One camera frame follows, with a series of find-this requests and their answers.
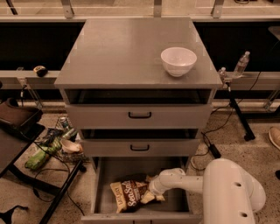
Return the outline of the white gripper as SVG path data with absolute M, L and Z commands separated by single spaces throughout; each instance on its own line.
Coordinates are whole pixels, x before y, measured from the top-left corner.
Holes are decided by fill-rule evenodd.
M 183 178 L 186 173 L 181 168 L 173 168 L 161 171 L 151 179 L 149 191 L 146 191 L 140 202 L 147 204 L 153 200 L 165 201 L 163 194 L 174 188 L 183 188 Z

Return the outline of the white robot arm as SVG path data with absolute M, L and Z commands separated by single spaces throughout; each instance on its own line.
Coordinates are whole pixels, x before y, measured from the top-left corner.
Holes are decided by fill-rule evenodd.
M 256 224 L 254 214 L 266 202 L 260 182 L 225 158 L 211 161 L 201 176 L 173 168 L 150 179 L 149 191 L 154 196 L 177 188 L 203 196 L 204 224 Z

